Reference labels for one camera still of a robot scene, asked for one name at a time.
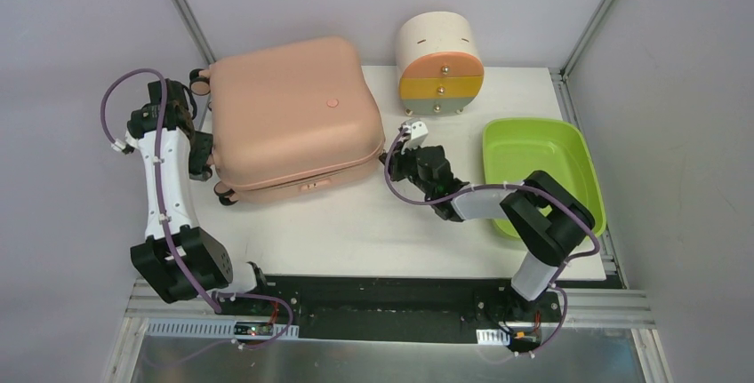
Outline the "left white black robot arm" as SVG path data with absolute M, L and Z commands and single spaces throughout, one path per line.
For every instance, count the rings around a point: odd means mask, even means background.
M 127 147 L 140 153 L 145 167 L 148 198 L 145 239 L 130 249 L 133 266 L 166 303 L 238 292 L 237 304 L 248 315 L 264 314 L 271 292 L 259 268 L 234 261 L 197 217 L 190 183 L 213 175 L 213 136 L 195 129 L 193 96 L 170 79 L 149 83 L 148 95 L 126 131 Z

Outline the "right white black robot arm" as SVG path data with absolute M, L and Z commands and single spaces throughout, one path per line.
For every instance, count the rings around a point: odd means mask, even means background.
M 390 190 L 407 180 L 443 220 L 503 219 L 515 229 L 527 253 L 503 290 L 506 312 L 524 321 L 540 309 L 540 297 L 555 282 L 585 238 L 595 240 L 590 211 L 545 171 L 518 183 L 473 186 L 456 178 L 440 146 L 403 150 L 397 143 L 381 153 Z

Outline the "pink hard-shell suitcase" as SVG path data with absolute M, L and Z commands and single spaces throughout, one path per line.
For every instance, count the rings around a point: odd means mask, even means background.
M 356 46 L 327 36 L 193 70 L 208 96 L 214 193 L 226 206 L 314 193 L 371 175 L 385 135 Z

